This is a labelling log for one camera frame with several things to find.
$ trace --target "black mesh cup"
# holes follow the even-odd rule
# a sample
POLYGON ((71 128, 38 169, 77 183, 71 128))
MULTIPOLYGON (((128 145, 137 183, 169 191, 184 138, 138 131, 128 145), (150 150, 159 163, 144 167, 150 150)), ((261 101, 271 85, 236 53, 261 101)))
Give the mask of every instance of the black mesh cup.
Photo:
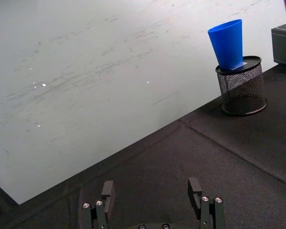
POLYGON ((267 106, 260 57, 245 56, 243 66, 233 70, 222 70, 217 66, 216 72, 224 112, 230 115, 252 115, 267 106))

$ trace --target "black tablecloth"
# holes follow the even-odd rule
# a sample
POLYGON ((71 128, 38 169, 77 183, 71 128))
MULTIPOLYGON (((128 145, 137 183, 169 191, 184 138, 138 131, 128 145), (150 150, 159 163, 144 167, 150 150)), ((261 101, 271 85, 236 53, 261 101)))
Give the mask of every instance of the black tablecloth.
POLYGON ((225 201, 227 228, 286 229, 286 67, 264 73, 262 112, 231 117, 220 98, 0 216, 0 228, 81 228, 84 202, 114 180, 110 226, 171 222, 198 228, 188 177, 225 201))

